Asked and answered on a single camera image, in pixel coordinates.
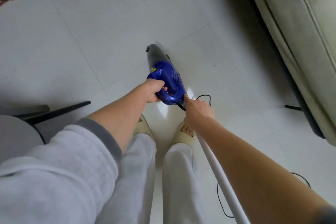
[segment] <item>foot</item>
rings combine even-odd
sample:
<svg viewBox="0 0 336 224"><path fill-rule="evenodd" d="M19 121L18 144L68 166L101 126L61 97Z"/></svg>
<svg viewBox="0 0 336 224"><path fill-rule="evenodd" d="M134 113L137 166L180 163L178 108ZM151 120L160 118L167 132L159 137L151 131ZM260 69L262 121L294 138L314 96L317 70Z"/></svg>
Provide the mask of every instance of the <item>foot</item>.
<svg viewBox="0 0 336 224"><path fill-rule="evenodd" d="M190 147L192 147L195 142L195 139L196 135L191 130L191 128L188 125L182 123L181 125L179 125L175 133L173 144L185 143Z"/></svg>
<svg viewBox="0 0 336 224"><path fill-rule="evenodd" d="M143 115L140 116L138 123L133 131L133 136L136 134L147 134L153 138L151 130L148 126L148 123Z"/></svg>

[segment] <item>person's right hand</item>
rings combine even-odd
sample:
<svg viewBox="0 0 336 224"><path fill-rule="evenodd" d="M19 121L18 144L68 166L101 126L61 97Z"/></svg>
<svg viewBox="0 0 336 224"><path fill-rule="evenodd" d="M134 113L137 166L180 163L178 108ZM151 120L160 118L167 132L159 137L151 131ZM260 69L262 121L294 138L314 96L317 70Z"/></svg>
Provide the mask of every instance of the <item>person's right hand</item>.
<svg viewBox="0 0 336 224"><path fill-rule="evenodd" d="M199 99L192 100L187 94L184 95L185 102L185 124L195 129L199 121L203 118L210 117L215 118L215 112L212 107L205 101Z"/></svg>

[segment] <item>pants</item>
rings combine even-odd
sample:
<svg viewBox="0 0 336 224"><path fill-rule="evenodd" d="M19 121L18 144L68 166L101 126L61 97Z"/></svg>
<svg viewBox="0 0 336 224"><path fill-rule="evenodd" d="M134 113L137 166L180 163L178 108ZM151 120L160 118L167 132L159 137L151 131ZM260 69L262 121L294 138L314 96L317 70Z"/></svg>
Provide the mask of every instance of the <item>pants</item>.
<svg viewBox="0 0 336 224"><path fill-rule="evenodd" d="M155 181L156 145L146 134L135 135L119 164L110 200L96 224L149 224ZM162 191L164 224L206 223L197 185L198 170L190 146L173 145L164 158Z"/></svg>

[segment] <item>vacuum cleaner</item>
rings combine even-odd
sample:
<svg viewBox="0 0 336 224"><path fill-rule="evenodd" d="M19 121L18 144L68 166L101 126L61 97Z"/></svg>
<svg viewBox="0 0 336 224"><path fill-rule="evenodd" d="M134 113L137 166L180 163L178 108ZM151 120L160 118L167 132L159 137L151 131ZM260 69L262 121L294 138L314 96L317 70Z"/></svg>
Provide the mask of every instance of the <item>vacuum cleaner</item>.
<svg viewBox="0 0 336 224"><path fill-rule="evenodd" d="M177 105L185 111L183 95L186 94L186 90L169 56L156 44L147 46L146 52L150 72L147 79L162 80L165 82L164 86L168 88L167 91L161 89L155 94L166 105Z"/></svg>

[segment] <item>person's right arm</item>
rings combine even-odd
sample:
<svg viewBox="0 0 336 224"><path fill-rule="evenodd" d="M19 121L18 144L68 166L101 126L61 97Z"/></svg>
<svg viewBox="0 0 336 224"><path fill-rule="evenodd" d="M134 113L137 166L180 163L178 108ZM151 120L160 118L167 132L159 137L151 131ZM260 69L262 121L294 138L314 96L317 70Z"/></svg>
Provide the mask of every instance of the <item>person's right arm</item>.
<svg viewBox="0 0 336 224"><path fill-rule="evenodd" d="M185 95L186 118L222 166L251 223L315 224L330 205L290 172L221 126L204 101Z"/></svg>

